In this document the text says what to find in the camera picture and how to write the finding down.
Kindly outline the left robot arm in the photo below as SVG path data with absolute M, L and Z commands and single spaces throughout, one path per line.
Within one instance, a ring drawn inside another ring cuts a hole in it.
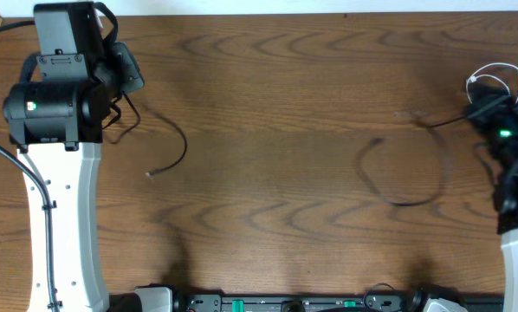
M 117 30 L 101 31 L 103 3 L 34 8 L 40 49 L 3 103 L 25 166 L 32 250 L 32 311 L 105 311 L 109 294 L 97 240 L 96 183 L 103 130 L 119 101 L 143 87 Z

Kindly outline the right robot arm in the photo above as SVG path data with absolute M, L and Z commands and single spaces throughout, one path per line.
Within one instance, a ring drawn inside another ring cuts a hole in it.
M 493 192 L 505 265 L 505 311 L 518 312 L 518 104 L 507 89 L 477 82 L 467 92 L 465 119 L 502 167 Z

